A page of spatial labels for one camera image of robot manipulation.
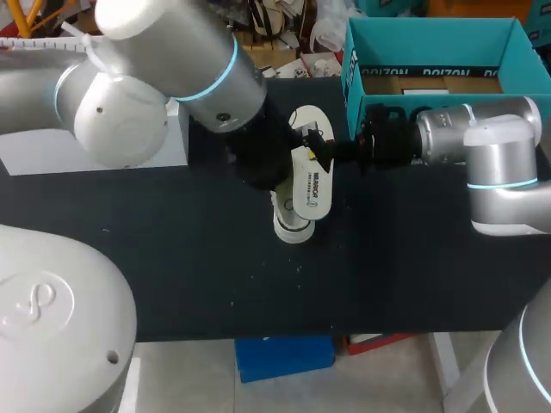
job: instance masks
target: black tabletop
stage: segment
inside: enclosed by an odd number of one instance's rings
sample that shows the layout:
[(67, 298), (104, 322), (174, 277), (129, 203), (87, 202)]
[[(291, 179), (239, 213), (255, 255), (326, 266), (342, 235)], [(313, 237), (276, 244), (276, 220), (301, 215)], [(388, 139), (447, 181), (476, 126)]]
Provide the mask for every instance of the black tabletop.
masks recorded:
[[(275, 80), (269, 94), (286, 115), (319, 106), (348, 136), (337, 79)], [(180, 168), (4, 170), (0, 222), (108, 256), (132, 288), (139, 341), (499, 330), (551, 269), (551, 237), (474, 231), (459, 165), (365, 176), (339, 165), (330, 215), (287, 245), (269, 194), (236, 178), (218, 137), (192, 124), (190, 154)]]

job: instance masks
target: cardboard box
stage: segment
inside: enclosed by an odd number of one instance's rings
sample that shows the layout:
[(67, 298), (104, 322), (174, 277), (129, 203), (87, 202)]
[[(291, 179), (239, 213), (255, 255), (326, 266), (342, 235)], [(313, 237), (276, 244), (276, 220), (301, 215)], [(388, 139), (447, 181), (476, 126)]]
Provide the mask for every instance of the cardboard box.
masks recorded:
[(425, 0), (357, 0), (358, 9), (369, 17), (395, 17), (409, 10), (422, 9)]
[(525, 27), (534, 47), (551, 44), (551, 0), (533, 1)]
[[(350, 19), (341, 81), (351, 139), (374, 103), (409, 114), (529, 96), (551, 116), (551, 78), (512, 19)], [(424, 93), (404, 92), (416, 88)]]

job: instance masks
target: metal frame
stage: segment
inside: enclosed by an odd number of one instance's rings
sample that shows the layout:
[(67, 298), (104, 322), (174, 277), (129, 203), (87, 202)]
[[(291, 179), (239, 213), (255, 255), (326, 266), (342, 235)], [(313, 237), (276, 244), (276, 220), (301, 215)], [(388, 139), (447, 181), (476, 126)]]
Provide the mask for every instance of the metal frame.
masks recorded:
[(444, 413), (468, 413), (484, 393), (484, 365), (495, 339), (486, 341), (461, 374), (449, 333), (432, 333), (430, 349), (443, 394)]

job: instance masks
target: clutter in background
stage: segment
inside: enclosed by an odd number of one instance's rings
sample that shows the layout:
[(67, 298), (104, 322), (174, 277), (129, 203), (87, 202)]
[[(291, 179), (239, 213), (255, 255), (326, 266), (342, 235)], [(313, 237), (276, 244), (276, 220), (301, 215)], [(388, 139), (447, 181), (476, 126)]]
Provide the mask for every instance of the clutter in background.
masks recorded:
[(335, 348), (329, 336), (235, 340), (242, 383), (331, 367)]
[(356, 355), (414, 336), (414, 334), (354, 334), (343, 337), (343, 345), (350, 355)]

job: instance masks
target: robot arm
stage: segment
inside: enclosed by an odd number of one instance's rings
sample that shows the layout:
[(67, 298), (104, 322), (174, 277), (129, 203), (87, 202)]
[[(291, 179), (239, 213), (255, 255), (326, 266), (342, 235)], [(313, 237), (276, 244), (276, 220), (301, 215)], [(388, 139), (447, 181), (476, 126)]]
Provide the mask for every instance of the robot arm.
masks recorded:
[(174, 97), (221, 135), (253, 187), (274, 189), (289, 176), (301, 138), (204, 1), (99, 0), (96, 22), (105, 37), (81, 34), (88, 58), (58, 50), (0, 55), (0, 86), (8, 91), (0, 134), (64, 128), (97, 162), (134, 166), (160, 149), (164, 105)]

